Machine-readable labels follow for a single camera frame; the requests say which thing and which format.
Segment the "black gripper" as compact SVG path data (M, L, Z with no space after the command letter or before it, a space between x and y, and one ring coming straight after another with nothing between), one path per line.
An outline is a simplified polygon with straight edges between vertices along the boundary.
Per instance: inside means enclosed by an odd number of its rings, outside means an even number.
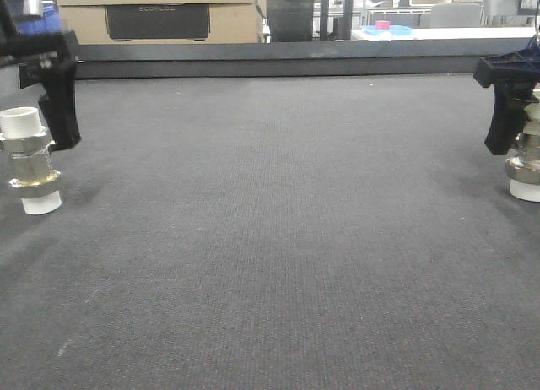
M42 16L41 0L1 0L1 66L31 62L27 73L45 91L38 104L53 140L49 150L63 151L81 141L75 104L78 41L68 30L20 31L20 23Z

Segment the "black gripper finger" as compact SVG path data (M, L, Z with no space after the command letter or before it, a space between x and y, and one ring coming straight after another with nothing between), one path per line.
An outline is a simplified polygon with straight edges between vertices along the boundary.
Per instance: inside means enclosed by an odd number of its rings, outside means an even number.
M482 57L473 74L484 88L494 89L494 112L484 144L493 155L508 153L528 119L526 106L537 103L539 53L514 51Z

